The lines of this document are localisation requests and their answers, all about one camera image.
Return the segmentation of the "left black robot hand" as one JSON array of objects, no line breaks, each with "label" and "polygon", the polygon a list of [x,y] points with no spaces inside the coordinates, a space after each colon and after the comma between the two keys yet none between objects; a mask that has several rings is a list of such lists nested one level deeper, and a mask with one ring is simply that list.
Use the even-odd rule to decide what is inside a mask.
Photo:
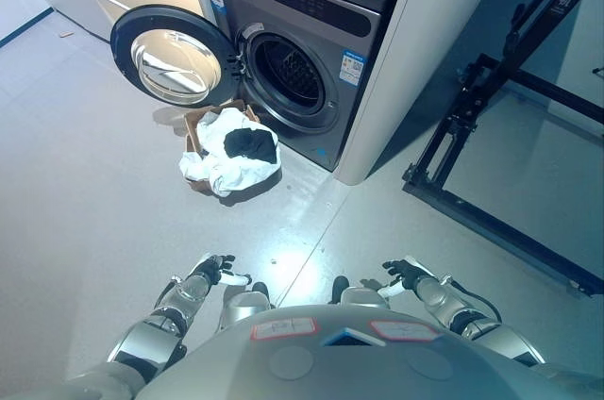
[{"label": "left black robot hand", "polygon": [[233,255],[209,255],[203,258],[194,268],[193,273],[205,277],[211,285],[226,285],[232,287],[248,286],[252,282],[250,275],[235,274]]}]

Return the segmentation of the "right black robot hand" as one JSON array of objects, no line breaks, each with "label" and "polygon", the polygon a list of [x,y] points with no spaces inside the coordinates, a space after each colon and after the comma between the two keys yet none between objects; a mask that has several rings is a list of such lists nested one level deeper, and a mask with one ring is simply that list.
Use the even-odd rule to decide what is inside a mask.
[{"label": "right black robot hand", "polygon": [[434,278],[435,275],[412,256],[403,259],[387,260],[381,268],[391,277],[385,283],[380,283],[374,278],[362,279],[363,287],[369,288],[385,300],[389,300],[402,292],[416,292],[419,282],[425,278]]}]

